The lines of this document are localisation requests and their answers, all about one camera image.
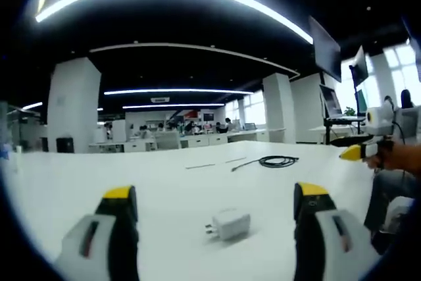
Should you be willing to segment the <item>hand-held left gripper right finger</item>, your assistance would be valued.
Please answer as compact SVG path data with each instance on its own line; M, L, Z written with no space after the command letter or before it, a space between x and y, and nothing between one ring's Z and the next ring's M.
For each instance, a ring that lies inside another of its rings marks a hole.
M380 259L370 232L321 186L294 187L295 280L361 280Z

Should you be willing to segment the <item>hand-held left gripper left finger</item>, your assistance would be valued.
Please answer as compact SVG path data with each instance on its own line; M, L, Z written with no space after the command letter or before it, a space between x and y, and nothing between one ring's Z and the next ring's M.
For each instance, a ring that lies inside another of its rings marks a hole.
M135 187L109 190L64 236L54 268L63 280L139 280L137 222Z

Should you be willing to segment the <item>person's right hand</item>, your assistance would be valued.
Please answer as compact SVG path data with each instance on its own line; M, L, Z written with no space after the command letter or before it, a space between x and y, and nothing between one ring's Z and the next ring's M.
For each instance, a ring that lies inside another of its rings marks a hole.
M367 156L364 162L370 168L393 169L393 147L394 142L391 140L382 140L375 145L375 154Z

